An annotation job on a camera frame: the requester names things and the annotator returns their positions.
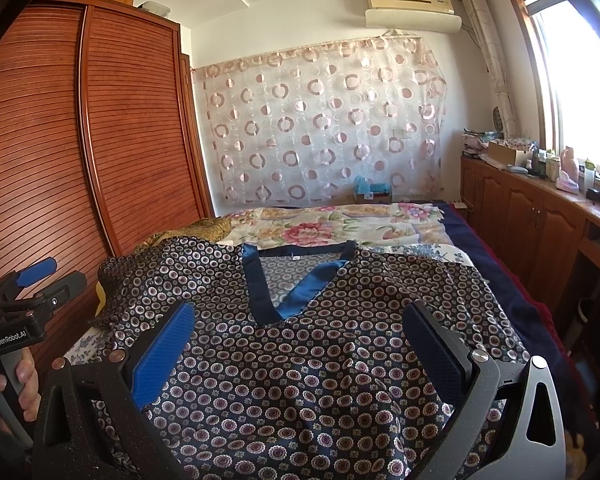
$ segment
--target wooden countertop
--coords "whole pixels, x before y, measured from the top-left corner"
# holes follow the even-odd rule
[[[489,166],[495,171],[499,171],[497,168],[490,166],[486,162],[482,160],[476,160],[478,164],[484,164],[485,166]],[[539,189],[542,189],[546,192],[551,193],[554,196],[560,197],[567,202],[573,203],[579,210],[581,210],[586,216],[587,220],[592,222],[593,224],[600,227],[600,203],[593,203],[591,200],[588,200],[583,192],[578,194],[567,193],[565,191],[561,191],[555,187],[555,182],[552,182],[549,179],[540,179],[536,176],[528,176],[522,175],[519,173],[509,173],[509,171],[502,170],[503,173],[506,173],[508,177],[513,179],[523,180],[524,182],[531,184],[532,186],[536,186]]]

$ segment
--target circle pattern curtain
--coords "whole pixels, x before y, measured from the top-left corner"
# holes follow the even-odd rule
[[[226,208],[342,202],[359,175],[401,197],[440,188],[446,81],[420,37],[316,44],[194,75]]]

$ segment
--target gold pillow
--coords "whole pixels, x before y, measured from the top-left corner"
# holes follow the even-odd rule
[[[195,236],[209,242],[219,242],[231,232],[231,220],[228,218],[201,218],[182,229],[160,231],[149,236],[134,249],[134,254],[141,253],[148,247],[159,244],[168,238],[177,236]]]

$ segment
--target polka dot fabric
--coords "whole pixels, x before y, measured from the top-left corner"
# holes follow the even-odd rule
[[[100,269],[114,334],[101,355],[131,346],[177,299],[196,305],[190,342],[145,408],[192,478],[405,478],[452,414],[402,334],[416,298],[469,347],[528,360],[473,267],[358,248],[301,314],[258,326],[241,252],[173,238]],[[459,477],[479,466],[501,409],[494,404]],[[103,403],[96,412],[132,468]]]

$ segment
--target floral bedsheet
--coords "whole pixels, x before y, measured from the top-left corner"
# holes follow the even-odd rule
[[[440,208],[432,204],[343,205],[307,209],[276,207],[238,211],[225,218],[231,233],[219,244],[259,249],[312,247],[355,240],[361,246],[449,244]]]
[[[463,250],[448,244],[412,244],[369,247],[374,253],[406,254],[407,256],[424,256],[441,262],[453,262],[474,267],[471,258]]]

